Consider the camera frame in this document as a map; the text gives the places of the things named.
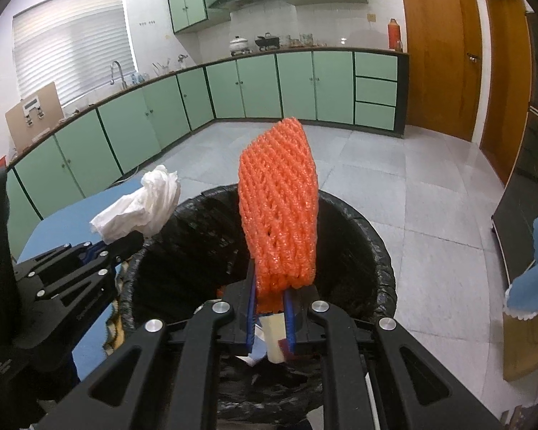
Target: orange foam net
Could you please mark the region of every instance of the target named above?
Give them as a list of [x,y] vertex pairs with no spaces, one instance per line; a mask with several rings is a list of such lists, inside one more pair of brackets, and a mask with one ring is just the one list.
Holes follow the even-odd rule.
[[238,191],[258,312],[277,313],[284,290],[315,278],[317,170],[299,121],[280,121],[242,152]]

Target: white pot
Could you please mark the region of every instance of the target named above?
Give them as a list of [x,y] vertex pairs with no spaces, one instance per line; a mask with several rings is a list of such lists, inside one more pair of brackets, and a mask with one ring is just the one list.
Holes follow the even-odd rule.
[[242,51],[249,48],[247,39],[237,36],[235,39],[230,42],[230,51]]

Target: black garbage bag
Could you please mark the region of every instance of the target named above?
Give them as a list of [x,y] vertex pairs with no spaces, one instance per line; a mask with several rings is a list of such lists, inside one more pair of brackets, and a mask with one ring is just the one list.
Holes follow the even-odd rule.
[[[247,274],[250,258],[241,228],[237,186],[222,186],[180,204],[148,239],[123,275],[120,312],[126,335],[145,321],[190,318],[217,289]],[[351,317],[394,315],[395,277],[383,240],[355,209],[319,191],[317,269],[320,298]],[[292,424],[322,405],[319,357],[253,367],[221,357],[218,418]]]

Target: red thermos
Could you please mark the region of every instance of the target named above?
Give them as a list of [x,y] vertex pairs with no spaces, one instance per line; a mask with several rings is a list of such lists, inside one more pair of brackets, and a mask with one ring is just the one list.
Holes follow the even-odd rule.
[[400,40],[400,25],[396,22],[396,19],[391,19],[388,24],[388,48],[390,50],[396,49],[396,43]]

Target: window blinds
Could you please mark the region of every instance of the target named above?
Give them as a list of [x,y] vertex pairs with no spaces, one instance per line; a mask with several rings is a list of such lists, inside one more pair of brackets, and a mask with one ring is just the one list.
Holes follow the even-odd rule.
[[54,81],[64,105],[108,83],[114,60],[135,71],[122,0],[48,0],[16,15],[13,34],[23,99]]

